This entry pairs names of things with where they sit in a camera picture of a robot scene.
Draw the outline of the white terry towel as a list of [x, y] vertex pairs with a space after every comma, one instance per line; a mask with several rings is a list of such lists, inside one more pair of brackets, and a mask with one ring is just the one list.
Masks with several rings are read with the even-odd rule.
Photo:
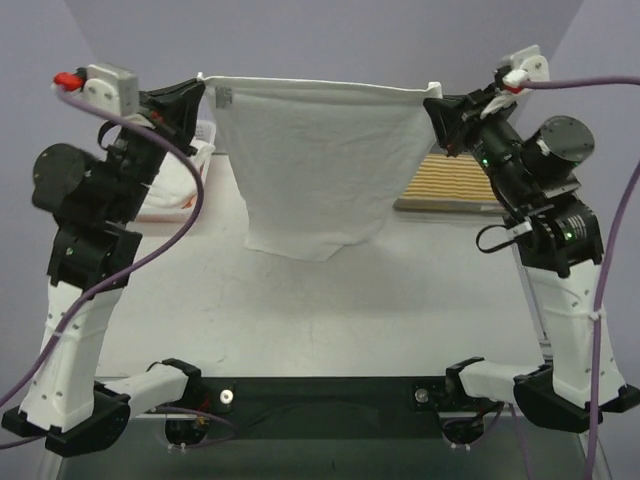
[[406, 89], [208, 76], [207, 100], [248, 213], [248, 249], [321, 262], [384, 225], [434, 146], [427, 99]]

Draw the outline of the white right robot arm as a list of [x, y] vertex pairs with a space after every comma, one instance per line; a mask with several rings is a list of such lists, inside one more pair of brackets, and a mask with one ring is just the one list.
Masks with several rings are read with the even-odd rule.
[[552, 359], [518, 367], [473, 357], [447, 369], [447, 390], [456, 402], [511, 403], [538, 427], [582, 433], [604, 413], [639, 402], [594, 308], [605, 250], [597, 217], [578, 196], [575, 169], [595, 140], [584, 123], [563, 115], [522, 138], [509, 123], [510, 108], [490, 110], [495, 95], [486, 88], [423, 105], [437, 144], [450, 156], [471, 154], [504, 208], [509, 243], [531, 284]]

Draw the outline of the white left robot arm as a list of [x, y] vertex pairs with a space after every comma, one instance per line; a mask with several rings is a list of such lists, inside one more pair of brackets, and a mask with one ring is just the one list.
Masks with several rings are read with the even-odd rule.
[[104, 335], [131, 273], [143, 265], [141, 235], [129, 229], [167, 155], [192, 153], [204, 85], [188, 80], [139, 96], [141, 121], [95, 108], [104, 128], [117, 128], [104, 158], [76, 146], [47, 147], [33, 168], [33, 205], [58, 227], [47, 274], [41, 352], [21, 380], [27, 395], [7, 409], [4, 429], [20, 443], [43, 439], [64, 458], [103, 451], [130, 418], [192, 398], [198, 368], [169, 359], [122, 381], [95, 378]]

